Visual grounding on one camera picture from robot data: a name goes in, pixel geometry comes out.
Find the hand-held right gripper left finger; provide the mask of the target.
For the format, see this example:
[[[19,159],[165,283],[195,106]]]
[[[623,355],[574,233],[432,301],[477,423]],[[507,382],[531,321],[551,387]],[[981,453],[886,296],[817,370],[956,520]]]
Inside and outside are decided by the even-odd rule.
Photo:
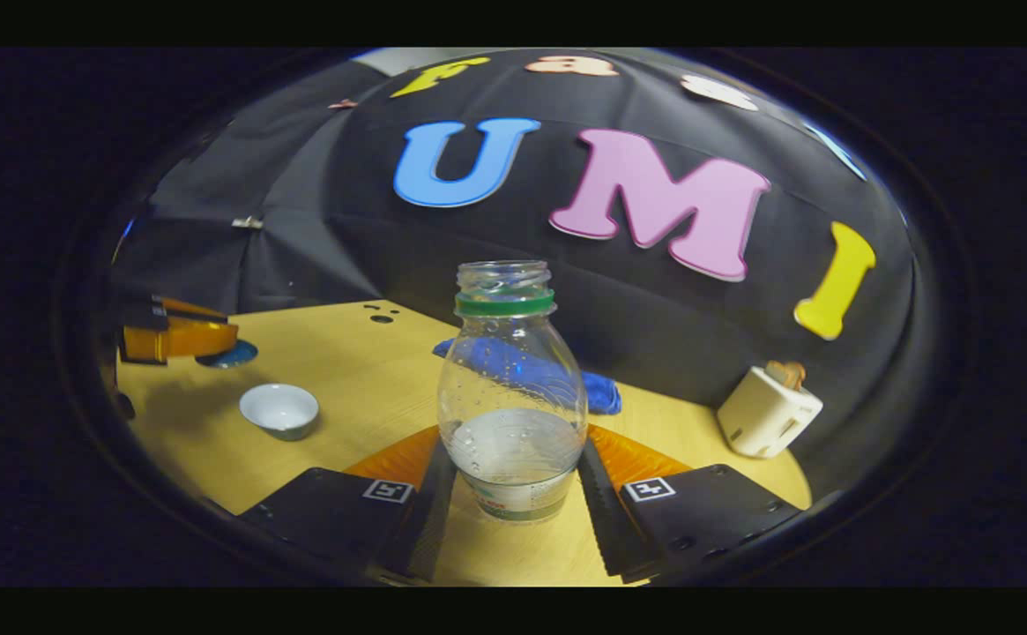
[[[457,473],[429,426],[343,471],[308,466],[240,519],[324,572],[429,584]]]

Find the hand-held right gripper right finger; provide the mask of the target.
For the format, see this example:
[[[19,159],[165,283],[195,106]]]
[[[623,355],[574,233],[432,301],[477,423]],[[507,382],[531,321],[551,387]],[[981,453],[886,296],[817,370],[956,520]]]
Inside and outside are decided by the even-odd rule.
[[[625,583],[718,575],[802,513],[734,466],[687,466],[597,425],[577,469],[603,566]]]

